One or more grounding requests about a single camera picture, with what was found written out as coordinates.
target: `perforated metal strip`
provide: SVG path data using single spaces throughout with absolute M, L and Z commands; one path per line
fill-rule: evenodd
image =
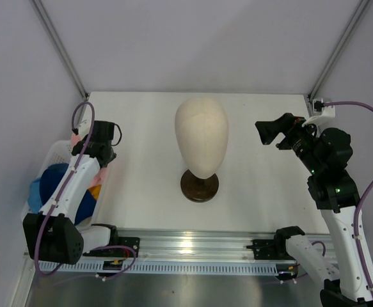
M 102 260 L 83 260 L 75 265 L 62 265 L 61 272 L 117 272 L 102 269 Z M 126 268 L 130 261 L 125 261 Z M 54 262 L 40 262 L 43 271 L 51 271 L 56 267 Z M 276 276 L 275 264 L 233 264 L 233 263 L 201 263 L 201 262 L 148 262 L 143 261 L 127 271 L 128 273 L 143 274 L 204 274 L 204 275 L 247 275 L 247 276 Z

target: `white table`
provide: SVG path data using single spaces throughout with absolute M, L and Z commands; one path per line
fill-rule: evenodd
M 216 172 L 217 195 L 206 203 L 193 203 L 180 190 L 187 166 L 178 149 L 174 120 L 183 101 L 202 96 L 222 103 L 230 131 L 225 160 Z M 306 233 L 328 233 L 307 191 L 306 168 L 294 152 L 279 151 L 274 143 L 263 146 L 253 125 L 286 112 L 307 117 L 303 96 L 93 92 L 90 102 L 97 120 L 118 123 L 123 132 L 99 200 L 98 223 L 257 233 L 298 225 Z M 84 119 L 90 113 L 87 108 Z

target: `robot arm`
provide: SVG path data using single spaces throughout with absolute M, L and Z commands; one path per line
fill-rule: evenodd
M 38 214 L 27 214 L 24 218 L 24 234 L 31 258 L 35 255 L 39 229 L 44 217 L 49 214 L 41 238 L 39 260 L 76 264 L 83 253 L 108 245 L 111 236 L 110 228 L 92 225 L 80 232 L 74 226 L 74 222 L 90 182 L 100 168 L 106 167 L 116 157 L 111 146 L 114 126 L 114 123 L 94 121 L 93 133 L 79 164 L 77 159 L 88 136 L 73 148 L 67 172 L 49 201 Z
M 276 236 L 280 238 L 276 241 L 283 244 L 280 249 L 299 261 L 320 285 L 323 306 L 371 306 L 373 288 L 368 288 L 356 240 L 361 240 L 372 282 L 373 264 L 361 218 L 360 235 L 354 237 L 354 213 L 360 196 L 356 184 L 345 170 L 353 154 L 350 135 L 336 128 L 328 128 L 317 137 L 315 125 L 308 125 L 304 118 L 290 113 L 273 122 L 257 122 L 255 126 L 263 145 L 270 144 L 279 133 L 283 133 L 285 138 L 276 147 L 279 150 L 293 150 L 311 173 L 308 190 L 328 226 L 340 271 L 317 254 L 301 230 L 282 235 L 287 234 L 287 228 L 282 228 L 276 232 L 274 240 Z

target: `pink fabric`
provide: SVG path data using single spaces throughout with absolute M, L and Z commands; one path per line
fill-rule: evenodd
M 78 142 L 80 142 L 81 140 L 81 137 L 78 135 L 75 135 L 74 133 L 71 135 L 71 145 L 74 147 L 76 146 L 76 144 Z M 105 182 L 105 179 L 106 179 L 106 176 L 107 176 L 107 169 L 108 167 L 106 168 L 101 168 L 99 170 L 99 172 L 95 175 L 95 177 L 93 178 L 93 180 L 91 181 L 90 183 L 90 187 L 95 187 L 96 185 L 100 185 L 100 184 L 103 184 Z

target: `beige mannequin head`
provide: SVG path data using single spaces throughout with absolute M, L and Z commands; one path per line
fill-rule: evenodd
M 228 120 L 212 98 L 194 98 L 180 105 L 175 117 L 179 150 L 189 170 L 200 179 L 211 177 L 226 154 Z

